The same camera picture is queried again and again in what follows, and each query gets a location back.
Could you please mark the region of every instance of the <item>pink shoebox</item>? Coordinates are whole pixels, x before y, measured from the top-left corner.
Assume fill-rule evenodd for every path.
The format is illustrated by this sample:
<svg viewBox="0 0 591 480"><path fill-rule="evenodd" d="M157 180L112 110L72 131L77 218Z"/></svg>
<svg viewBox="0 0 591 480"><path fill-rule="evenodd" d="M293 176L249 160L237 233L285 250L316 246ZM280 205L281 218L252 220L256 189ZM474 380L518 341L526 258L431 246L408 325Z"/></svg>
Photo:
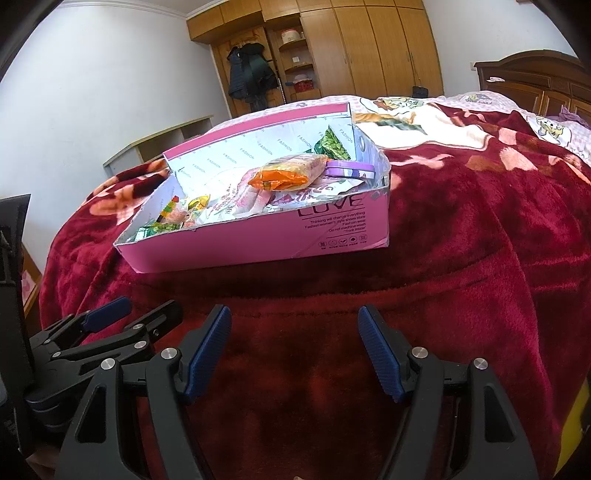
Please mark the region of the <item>pink shoebox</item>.
<svg viewBox="0 0 591 480"><path fill-rule="evenodd" d="M229 167L254 168L302 153L331 127L352 160L371 163L371 185L336 201L287 212L201 225L126 243L170 199L203 194L203 185ZM302 107L231 125L164 153L171 175L148 198L114 246L138 273L264 262L388 246L388 159L353 125L348 103Z"/></svg>

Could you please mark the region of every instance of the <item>round box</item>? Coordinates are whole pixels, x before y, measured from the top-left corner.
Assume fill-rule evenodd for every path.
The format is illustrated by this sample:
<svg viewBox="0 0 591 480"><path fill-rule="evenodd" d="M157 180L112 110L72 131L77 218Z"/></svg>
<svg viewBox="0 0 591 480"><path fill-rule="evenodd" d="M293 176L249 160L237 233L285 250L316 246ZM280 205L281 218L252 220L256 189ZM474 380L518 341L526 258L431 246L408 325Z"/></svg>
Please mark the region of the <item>round box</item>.
<svg viewBox="0 0 591 480"><path fill-rule="evenodd" d="M289 43L290 41L301 40L301 35L295 28L288 28L281 32L281 39L283 43Z"/></svg>

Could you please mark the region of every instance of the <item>ceiling molding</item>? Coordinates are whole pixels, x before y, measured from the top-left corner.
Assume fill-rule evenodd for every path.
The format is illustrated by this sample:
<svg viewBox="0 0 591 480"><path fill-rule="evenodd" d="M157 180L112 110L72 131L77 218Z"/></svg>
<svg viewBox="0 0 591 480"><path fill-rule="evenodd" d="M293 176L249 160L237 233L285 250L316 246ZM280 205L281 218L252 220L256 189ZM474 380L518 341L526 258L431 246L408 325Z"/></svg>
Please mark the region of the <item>ceiling molding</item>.
<svg viewBox="0 0 591 480"><path fill-rule="evenodd" d="M205 12L205 10L209 10L210 8L216 7L227 1L228 0L212 0L211 2L207 2L205 5L202 5L199 8L193 10L192 12L189 12L187 14L187 19L194 17L195 15L199 15L200 13Z"/></svg>
<svg viewBox="0 0 591 480"><path fill-rule="evenodd" d="M184 13L179 12L178 10L161 7L160 5L148 4L139 0L64 0L58 6L58 8L67 7L120 7L168 15L169 17L182 18L183 20L187 18Z"/></svg>

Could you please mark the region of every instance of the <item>hanging coat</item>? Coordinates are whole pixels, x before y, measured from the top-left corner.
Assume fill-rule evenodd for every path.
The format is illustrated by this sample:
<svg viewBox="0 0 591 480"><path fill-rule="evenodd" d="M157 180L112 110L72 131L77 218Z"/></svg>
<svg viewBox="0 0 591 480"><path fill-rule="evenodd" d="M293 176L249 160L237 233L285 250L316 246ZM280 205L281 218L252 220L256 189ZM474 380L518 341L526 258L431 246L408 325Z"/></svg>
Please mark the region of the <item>hanging coat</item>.
<svg viewBox="0 0 591 480"><path fill-rule="evenodd" d="M230 85L228 95L251 104L251 111L267 108L266 93L279 86L277 77L262 56L260 43L246 43L234 47L228 54Z"/></svg>

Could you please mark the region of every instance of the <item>white wall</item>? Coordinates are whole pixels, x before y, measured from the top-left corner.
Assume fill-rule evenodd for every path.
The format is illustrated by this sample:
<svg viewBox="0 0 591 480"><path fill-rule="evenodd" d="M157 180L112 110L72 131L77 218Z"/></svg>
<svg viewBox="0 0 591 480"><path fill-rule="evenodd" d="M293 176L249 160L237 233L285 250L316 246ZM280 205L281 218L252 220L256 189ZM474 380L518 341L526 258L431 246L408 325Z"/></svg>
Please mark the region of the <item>white wall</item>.
<svg viewBox="0 0 591 480"><path fill-rule="evenodd" d="M106 179L102 163L172 125L228 119L209 46L180 17L68 6L33 32L0 83L0 197L31 193L24 243L50 243Z"/></svg>
<svg viewBox="0 0 591 480"><path fill-rule="evenodd" d="M533 4L515 0L423 0L439 52L445 95L479 90L470 62L526 50L574 55L560 31Z"/></svg>

